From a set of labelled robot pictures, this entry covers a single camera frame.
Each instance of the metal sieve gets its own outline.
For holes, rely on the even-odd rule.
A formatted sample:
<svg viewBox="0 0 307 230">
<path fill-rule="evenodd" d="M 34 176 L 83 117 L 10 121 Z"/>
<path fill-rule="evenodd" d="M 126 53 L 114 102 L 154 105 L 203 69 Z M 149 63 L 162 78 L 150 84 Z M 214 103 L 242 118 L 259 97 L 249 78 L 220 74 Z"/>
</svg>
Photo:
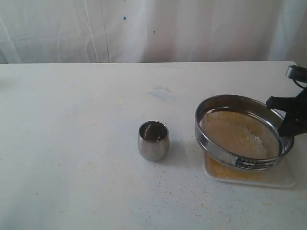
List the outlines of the metal sieve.
<svg viewBox="0 0 307 230">
<path fill-rule="evenodd" d="M 218 111 L 230 111 L 252 117 L 265 125 L 278 142 L 278 154 L 267 159 L 256 159 L 237 155 L 215 144 L 201 128 L 201 121 L 207 114 Z M 251 98 L 238 95 L 218 95 L 204 100 L 195 112 L 195 136 L 200 146 L 220 163 L 241 169 L 265 170 L 280 162 L 291 150 L 294 137 L 280 137 L 278 128 L 283 117 L 275 110 L 267 109 L 266 105 Z"/>
</svg>

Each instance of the white backdrop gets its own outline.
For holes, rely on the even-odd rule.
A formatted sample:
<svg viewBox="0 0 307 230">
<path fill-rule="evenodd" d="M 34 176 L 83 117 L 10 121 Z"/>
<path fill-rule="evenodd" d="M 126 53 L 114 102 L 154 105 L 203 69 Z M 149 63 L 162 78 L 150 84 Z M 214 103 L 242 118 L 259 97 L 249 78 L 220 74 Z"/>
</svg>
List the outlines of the white backdrop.
<svg viewBox="0 0 307 230">
<path fill-rule="evenodd" d="M 294 60 L 307 0 L 0 0 L 0 63 Z"/>
</svg>

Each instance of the sieve label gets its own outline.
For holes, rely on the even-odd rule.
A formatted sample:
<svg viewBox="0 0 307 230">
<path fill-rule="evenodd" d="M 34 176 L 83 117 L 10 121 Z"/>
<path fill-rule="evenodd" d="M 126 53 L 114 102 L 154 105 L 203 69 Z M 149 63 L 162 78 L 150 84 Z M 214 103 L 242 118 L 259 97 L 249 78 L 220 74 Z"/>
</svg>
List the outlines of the sieve label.
<svg viewBox="0 0 307 230">
<path fill-rule="evenodd" d="M 259 162 L 237 158 L 235 166 L 246 169 L 264 169 L 274 165 L 275 161 Z"/>
</svg>

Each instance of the metal cup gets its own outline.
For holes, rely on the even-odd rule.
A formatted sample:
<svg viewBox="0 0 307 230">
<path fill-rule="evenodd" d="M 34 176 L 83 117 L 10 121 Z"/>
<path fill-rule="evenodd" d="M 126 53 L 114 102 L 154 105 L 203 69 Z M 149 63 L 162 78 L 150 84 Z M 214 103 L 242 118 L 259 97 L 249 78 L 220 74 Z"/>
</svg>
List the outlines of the metal cup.
<svg viewBox="0 0 307 230">
<path fill-rule="evenodd" d="M 159 121 L 147 121 L 141 125 L 138 137 L 138 149 L 148 161 L 161 160 L 169 150 L 167 127 Z"/>
</svg>

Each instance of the table surface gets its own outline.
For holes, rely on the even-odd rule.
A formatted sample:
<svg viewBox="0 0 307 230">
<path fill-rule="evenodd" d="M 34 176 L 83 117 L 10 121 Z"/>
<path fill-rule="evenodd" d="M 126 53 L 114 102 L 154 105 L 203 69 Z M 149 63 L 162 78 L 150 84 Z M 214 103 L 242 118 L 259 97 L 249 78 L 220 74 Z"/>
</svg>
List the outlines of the table surface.
<svg viewBox="0 0 307 230">
<path fill-rule="evenodd" d="M 0 229 L 306 229 L 307 135 L 289 154 L 292 189 L 207 178 L 194 136 L 204 99 L 295 96 L 289 61 L 0 65 Z M 139 126 L 164 122 L 160 163 Z"/>
</svg>

